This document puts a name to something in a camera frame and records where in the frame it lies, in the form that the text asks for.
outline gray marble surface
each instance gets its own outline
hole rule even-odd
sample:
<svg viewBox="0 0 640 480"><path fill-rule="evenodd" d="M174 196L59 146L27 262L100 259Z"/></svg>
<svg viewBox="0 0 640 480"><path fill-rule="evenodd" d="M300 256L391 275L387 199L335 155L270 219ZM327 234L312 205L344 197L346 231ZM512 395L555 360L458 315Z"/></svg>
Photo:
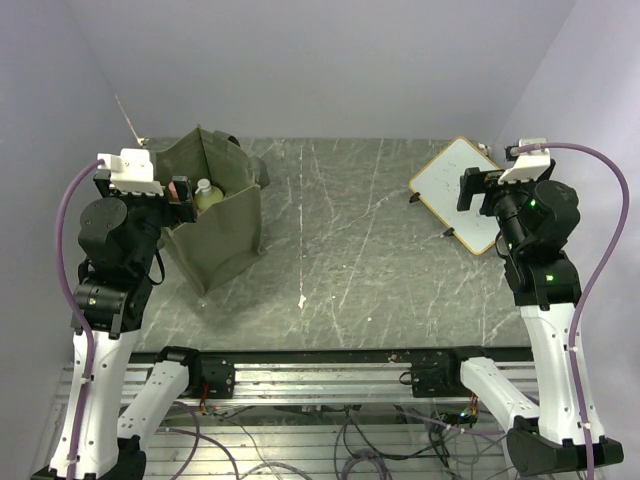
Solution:
<svg viewBox="0 0 640 480"><path fill-rule="evenodd" d="M242 140L271 176L269 253L204 298L165 254L137 350L528 345L493 249L471 254L408 203L409 179L447 143Z"/></svg>

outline bottle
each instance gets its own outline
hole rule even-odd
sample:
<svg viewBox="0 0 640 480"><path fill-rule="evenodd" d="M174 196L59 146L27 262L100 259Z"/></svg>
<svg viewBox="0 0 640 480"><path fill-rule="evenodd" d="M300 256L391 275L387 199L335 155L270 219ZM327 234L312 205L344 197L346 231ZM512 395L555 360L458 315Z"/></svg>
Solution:
<svg viewBox="0 0 640 480"><path fill-rule="evenodd" d="M198 188L196 189L195 202L196 207L200 213L204 212L214 203L221 202L224 198L224 193L218 187L211 185L211 182L206 178L198 180Z"/></svg>

